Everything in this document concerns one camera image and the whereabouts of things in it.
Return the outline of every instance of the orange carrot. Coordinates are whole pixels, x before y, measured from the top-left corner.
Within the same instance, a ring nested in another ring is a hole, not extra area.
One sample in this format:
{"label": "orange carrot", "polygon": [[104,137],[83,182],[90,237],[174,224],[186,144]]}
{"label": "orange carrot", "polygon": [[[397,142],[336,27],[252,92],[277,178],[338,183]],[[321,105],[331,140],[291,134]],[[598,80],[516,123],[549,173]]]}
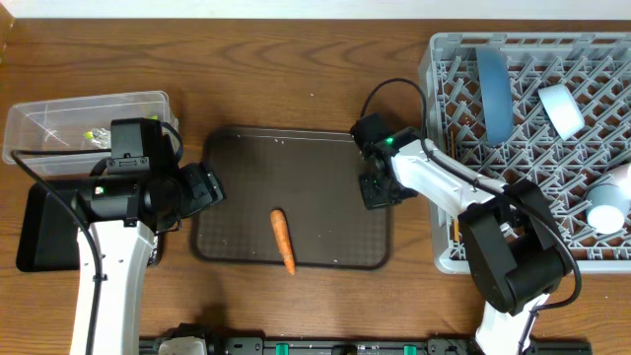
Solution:
{"label": "orange carrot", "polygon": [[272,229],[274,230],[278,250],[280,254],[283,255],[285,267],[287,271],[293,275],[296,273],[296,263],[292,252],[292,244],[289,240],[289,230],[287,229],[285,214],[283,214],[283,211],[276,209],[272,211],[269,217],[272,221]]}

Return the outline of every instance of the black cable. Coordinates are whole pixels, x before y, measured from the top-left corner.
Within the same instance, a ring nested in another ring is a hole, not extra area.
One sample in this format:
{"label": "black cable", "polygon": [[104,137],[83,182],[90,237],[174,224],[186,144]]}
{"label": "black cable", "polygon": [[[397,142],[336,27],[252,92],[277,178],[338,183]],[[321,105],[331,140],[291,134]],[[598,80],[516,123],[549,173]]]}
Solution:
{"label": "black cable", "polygon": [[181,160],[181,157],[184,155],[184,144],[182,143],[181,136],[175,130],[175,128],[171,126],[170,123],[161,122],[160,124],[163,127],[167,128],[167,130],[175,137],[175,139],[177,140],[177,143],[179,143],[177,146],[177,151],[175,152],[175,163],[177,164]]}
{"label": "black cable", "polygon": [[20,167],[29,177],[31,177],[36,183],[38,183],[41,187],[43,187],[46,192],[48,192],[57,203],[61,205],[61,207],[68,212],[68,215],[72,218],[75,225],[83,232],[84,237],[86,237],[86,241],[88,242],[88,246],[90,247],[90,252],[92,253],[92,258],[95,263],[95,289],[92,298],[92,308],[90,310],[90,322],[88,325],[88,337],[86,339],[86,355],[91,355],[94,339],[95,339],[95,331],[97,329],[97,315],[99,313],[99,300],[101,298],[101,282],[103,281],[103,265],[101,261],[101,256],[99,255],[99,251],[97,250],[97,245],[95,244],[95,240],[92,238],[92,234],[90,233],[90,226],[88,226],[84,221],[81,220],[77,211],[75,211],[72,206],[68,202],[66,202],[61,195],[57,192],[57,190],[46,182],[43,178],[39,177],[36,172],[31,170],[20,158],[21,155],[31,155],[31,156],[63,156],[63,155],[75,155],[75,154],[93,154],[93,153],[106,153],[110,152],[110,149],[95,149],[95,150],[81,150],[81,151],[30,151],[30,150],[13,150],[11,151],[11,158],[16,162],[18,167]]}
{"label": "black cable", "polygon": [[428,128],[427,128],[427,98],[426,98],[425,94],[423,93],[423,90],[421,89],[421,87],[418,86],[418,84],[414,83],[413,81],[411,81],[409,79],[404,79],[404,78],[392,78],[392,79],[388,79],[388,80],[385,80],[385,81],[381,82],[380,84],[378,84],[371,91],[371,93],[366,98],[366,101],[364,102],[364,105],[362,106],[362,111],[361,111],[360,118],[363,117],[366,114],[366,109],[368,107],[368,104],[370,103],[370,101],[373,98],[373,96],[375,95],[375,93],[381,87],[383,87],[384,85],[387,85],[389,83],[394,83],[394,82],[405,83],[405,84],[408,84],[408,85],[412,86],[414,89],[416,89],[416,91],[421,96],[421,102],[422,102],[422,105],[423,105],[423,116],[422,116],[422,121],[421,121],[421,147],[423,149],[423,153],[425,153],[425,155],[429,159],[431,159],[432,162],[434,162],[436,165],[438,165],[439,167],[441,167],[445,171],[449,172],[450,174],[453,174],[454,176],[456,176],[458,178],[461,178],[462,180],[466,181],[467,183],[470,183],[475,188],[479,188],[479,189],[481,189],[481,190],[483,190],[485,192],[490,193],[494,197],[503,199],[507,203],[510,203],[511,205],[513,205],[518,211],[520,211],[520,212],[524,213],[525,215],[527,215],[530,219],[533,219],[533,220],[539,222],[539,224],[541,224],[546,229],[546,231],[548,233],[550,233],[552,236],[554,236],[557,245],[561,249],[561,252],[563,252],[565,254],[566,258],[568,260],[570,260],[570,264],[572,266],[572,270],[574,271],[574,281],[575,281],[574,291],[572,292],[572,295],[570,295],[570,297],[567,298],[564,301],[556,302],[556,303],[549,304],[549,305],[535,306],[535,307],[532,308],[532,310],[530,310],[530,315],[528,316],[528,321],[526,323],[526,327],[524,328],[524,332],[522,333],[522,338],[520,339],[520,346],[519,346],[519,349],[518,349],[518,354],[522,354],[524,352],[524,343],[526,342],[527,335],[529,334],[529,331],[532,328],[532,324],[534,323],[534,319],[536,317],[538,317],[538,313],[540,311],[552,310],[552,309],[558,309],[558,308],[561,308],[561,307],[565,307],[565,306],[568,306],[568,305],[572,304],[574,301],[576,301],[579,298],[579,295],[581,294],[581,289],[583,288],[583,278],[581,276],[581,270],[579,269],[579,264],[577,263],[576,259],[572,256],[572,252],[570,251],[569,247],[564,243],[562,236],[558,232],[557,226],[556,225],[551,225],[550,223],[548,223],[533,208],[531,208],[530,206],[524,205],[523,203],[521,203],[520,201],[518,201],[515,198],[506,196],[503,193],[500,193],[500,192],[494,190],[493,188],[490,188],[490,187],[488,187],[488,186],[486,186],[484,184],[481,184],[478,179],[472,179],[470,177],[467,177],[467,176],[461,174],[460,172],[452,169],[452,167],[450,167],[449,165],[447,165],[444,162],[442,162],[440,159],[434,157],[434,153],[427,148],[427,145],[425,143],[425,139],[427,138],[427,132],[428,132]]}

